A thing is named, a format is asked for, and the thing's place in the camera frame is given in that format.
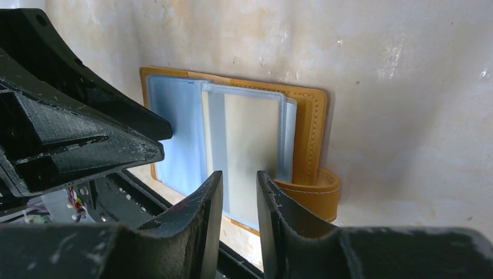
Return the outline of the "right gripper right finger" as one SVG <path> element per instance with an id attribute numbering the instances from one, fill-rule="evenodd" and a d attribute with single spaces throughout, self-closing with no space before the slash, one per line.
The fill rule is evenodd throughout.
<path id="1" fill-rule="evenodd" d="M 460 227 L 338 227 L 265 172 L 257 178 L 265 278 L 491 278 L 492 243 Z"/>

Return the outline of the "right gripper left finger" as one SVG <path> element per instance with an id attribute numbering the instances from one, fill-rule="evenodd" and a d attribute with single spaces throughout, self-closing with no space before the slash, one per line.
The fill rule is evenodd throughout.
<path id="1" fill-rule="evenodd" d="M 215 278 L 223 174 L 131 229 L 118 223 L 1 225 L 2 278 Z"/>

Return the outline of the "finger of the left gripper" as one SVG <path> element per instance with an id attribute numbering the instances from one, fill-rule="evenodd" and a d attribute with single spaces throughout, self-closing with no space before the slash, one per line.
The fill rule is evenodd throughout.
<path id="1" fill-rule="evenodd" d="M 155 140 L 171 124 L 127 97 L 88 68 L 38 8 L 1 9 L 1 48 L 37 79 Z"/>
<path id="2" fill-rule="evenodd" d="M 1 78 L 1 180 L 15 196 L 40 195 L 158 162 L 163 146 L 36 82 Z"/>

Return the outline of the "tan leather card holder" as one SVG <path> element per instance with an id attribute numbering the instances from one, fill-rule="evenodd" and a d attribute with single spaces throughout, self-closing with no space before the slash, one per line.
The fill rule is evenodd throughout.
<path id="1" fill-rule="evenodd" d="M 280 188 L 317 217 L 332 222 L 337 217 L 340 179 L 329 169 L 319 167 L 323 130 L 328 100 L 321 90 L 244 80 L 188 70 L 144 66 L 140 68 L 141 84 L 152 74 L 211 80 L 257 90 L 281 92 L 297 101 L 294 134 L 294 169 L 290 183 L 277 180 Z"/>

